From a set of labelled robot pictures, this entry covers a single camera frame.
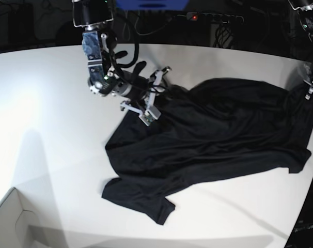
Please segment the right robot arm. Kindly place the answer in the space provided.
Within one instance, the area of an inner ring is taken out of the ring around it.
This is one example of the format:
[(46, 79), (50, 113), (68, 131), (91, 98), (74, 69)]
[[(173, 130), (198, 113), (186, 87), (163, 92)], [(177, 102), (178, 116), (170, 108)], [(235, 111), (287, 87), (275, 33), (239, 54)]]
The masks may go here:
[[(103, 97), (109, 94), (123, 97), (120, 109), (137, 113), (147, 126), (159, 119), (161, 112), (154, 101), (167, 89), (163, 77), (171, 68), (156, 70), (149, 78), (141, 77), (147, 63), (138, 61), (138, 33), (128, 18), (116, 14), (111, 1), (73, 1), (72, 4), (73, 24), (84, 29), (82, 47), (87, 57), (90, 91)], [(133, 34), (134, 56), (127, 64), (117, 62), (128, 53), (115, 52), (118, 42), (111, 28), (114, 17), (123, 20)]]

